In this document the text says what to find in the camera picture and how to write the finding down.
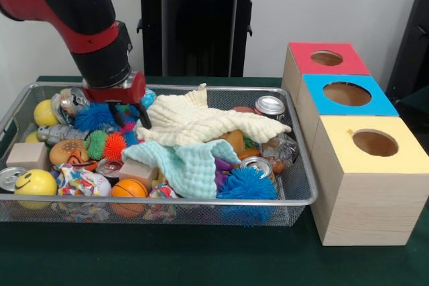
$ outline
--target stacked wooden boxes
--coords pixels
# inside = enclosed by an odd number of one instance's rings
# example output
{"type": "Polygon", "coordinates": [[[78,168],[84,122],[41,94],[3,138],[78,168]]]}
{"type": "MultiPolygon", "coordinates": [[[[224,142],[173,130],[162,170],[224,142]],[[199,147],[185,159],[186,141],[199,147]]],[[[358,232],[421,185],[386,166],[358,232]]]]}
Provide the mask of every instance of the stacked wooden boxes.
{"type": "Polygon", "coordinates": [[[352,46],[291,43],[282,88],[318,177],[322,244],[407,243],[429,194],[429,157],[352,46]]]}

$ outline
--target gray toy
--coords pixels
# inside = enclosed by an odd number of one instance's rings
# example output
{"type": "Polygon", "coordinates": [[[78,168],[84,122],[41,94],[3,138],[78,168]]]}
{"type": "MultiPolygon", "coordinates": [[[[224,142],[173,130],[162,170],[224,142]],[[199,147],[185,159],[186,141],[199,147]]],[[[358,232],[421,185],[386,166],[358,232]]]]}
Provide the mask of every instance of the gray toy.
{"type": "Polygon", "coordinates": [[[38,139],[48,145],[55,145],[67,139],[85,140],[89,131],[79,131],[68,125],[54,125],[53,127],[39,127],[38,139]]]}

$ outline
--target orange basketball ball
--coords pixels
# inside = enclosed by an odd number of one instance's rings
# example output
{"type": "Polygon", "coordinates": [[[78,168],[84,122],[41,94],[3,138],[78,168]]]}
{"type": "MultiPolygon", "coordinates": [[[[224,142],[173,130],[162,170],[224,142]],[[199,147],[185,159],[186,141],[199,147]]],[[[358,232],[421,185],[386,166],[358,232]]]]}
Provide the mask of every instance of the orange basketball ball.
{"type": "MultiPolygon", "coordinates": [[[[148,195],[146,187],[135,179],[124,179],[115,184],[111,191],[112,197],[124,198],[146,198],[148,195]]],[[[114,213],[132,218],[145,210],[144,204],[111,204],[114,213]]]]}

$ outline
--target yellow ball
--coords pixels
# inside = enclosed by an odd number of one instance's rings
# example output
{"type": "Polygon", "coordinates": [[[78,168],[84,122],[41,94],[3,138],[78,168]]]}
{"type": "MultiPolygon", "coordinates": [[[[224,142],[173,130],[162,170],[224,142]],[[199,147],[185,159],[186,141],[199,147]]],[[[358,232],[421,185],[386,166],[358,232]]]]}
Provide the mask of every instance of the yellow ball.
{"type": "MultiPolygon", "coordinates": [[[[15,183],[15,194],[35,194],[41,196],[56,195],[56,181],[54,177],[44,170],[30,170],[21,175],[15,183]]],[[[20,201],[28,209],[42,209],[50,202],[20,201]]]]}
{"type": "Polygon", "coordinates": [[[52,110],[51,100],[43,100],[34,109],[34,121],[40,127],[42,125],[57,125],[59,122],[52,110]]]}
{"type": "Polygon", "coordinates": [[[25,138],[25,142],[26,143],[39,143],[39,138],[38,138],[38,132],[34,131],[31,132],[26,138],[25,138]]]}

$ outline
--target red box top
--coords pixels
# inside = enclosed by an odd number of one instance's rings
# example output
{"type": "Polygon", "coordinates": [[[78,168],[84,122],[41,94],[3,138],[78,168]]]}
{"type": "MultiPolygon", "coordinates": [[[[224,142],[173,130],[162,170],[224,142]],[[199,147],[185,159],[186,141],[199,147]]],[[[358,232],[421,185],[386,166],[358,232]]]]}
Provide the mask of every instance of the red box top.
{"type": "Polygon", "coordinates": [[[301,74],[371,75],[351,44],[290,43],[301,74]]]}

